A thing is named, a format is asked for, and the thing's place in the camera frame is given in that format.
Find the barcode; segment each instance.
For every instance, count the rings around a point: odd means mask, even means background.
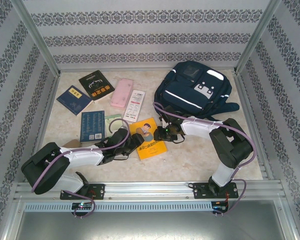
[[[95,139],[101,139],[102,138],[102,133],[97,133],[94,135]]]

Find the blue book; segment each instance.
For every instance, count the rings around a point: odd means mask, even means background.
[[[73,85],[62,93],[57,100],[76,116],[93,102],[90,97]]]
[[[96,142],[105,138],[105,111],[88,111],[81,114],[80,142]]]

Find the black bracket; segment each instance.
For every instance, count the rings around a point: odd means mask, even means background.
[[[226,188],[215,196],[209,189],[208,182],[189,183],[188,187],[193,189],[194,199],[237,199],[239,197],[237,185],[234,182],[227,184]]]
[[[103,200],[105,196],[105,186],[104,184],[98,183],[98,184],[89,184],[87,194],[85,197],[91,198],[93,200]],[[78,196],[70,195],[64,191],[61,191],[60,193],[60,199],[61,200],[83,200],[87,201],[86,199],[83,199]]]

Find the beige floor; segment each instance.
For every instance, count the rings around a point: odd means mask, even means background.
[[[234,79],[230,70],[221,71],[232,84],[232,94],[229,102],[240,100]],[[152,103],[154,92],[162,82],[168,71],[113,71],[104,72],[104,76],[116,87],[120,78],[134,80],[133,89],[145,91],[144,102],[138,120],[154,117],[160,124],[159,115]],[[62,73],[56,98],[70,85],[74,85],[84,92],[78,79],[86,76],[87,72]],[[85,112],[105,110],[105,115],[124,114],[124,109],[110,106],[111,94],[97,103],[91,104]],[[242,108],[237,112],[223,113],[216,116],[220,120],[234,118],[248,133],[247,123]],[[80,137],[81,114],[73,115],[69,110],[54,100],[52,112],[45,132],[43,146],[49,142],[56,142],[58,146]],[[217,169],[220,160],[210,140],[195,136],[187,136],[182,144],[166,143],[168,152],[159,156],[140,161],[137,152],[133,152],[126,161],[113,161],[102,166],[82,166],[72,169],[81,172],[90,182],[155,182],[155,181],[206,181]],[[261,180],[262,175],[255,159],[243,167],[236,175],[246,180]]]

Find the yellow book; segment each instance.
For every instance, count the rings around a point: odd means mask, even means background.
[[[131,135],[135,133],[141,134],[144,139],[143,144],[136,149],[140,160],[151,158],[167,151],[167,147],[163,141],[154,140],[154,132],[157,129],[157,125],[153,117],[138,121],[129,126]]]

